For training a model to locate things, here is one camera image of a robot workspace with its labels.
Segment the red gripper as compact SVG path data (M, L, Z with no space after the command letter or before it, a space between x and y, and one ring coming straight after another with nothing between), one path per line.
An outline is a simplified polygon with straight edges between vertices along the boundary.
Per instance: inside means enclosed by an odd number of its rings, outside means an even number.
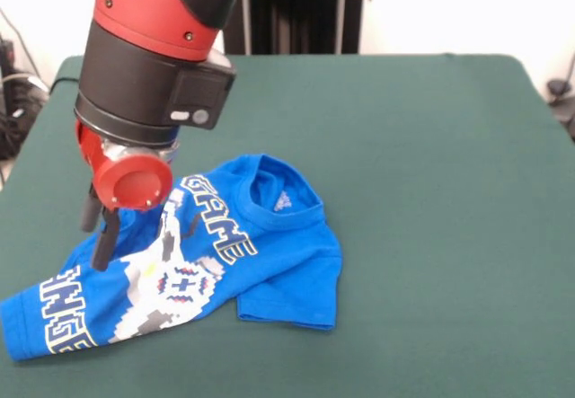
M93 232L102 212L103 224L91 259L97 271L108 268L120 230L117 208L148 210L160 205L173 186L174 149L117 144L75 124L80 154L90 167L92 184L84 201L80 228Z

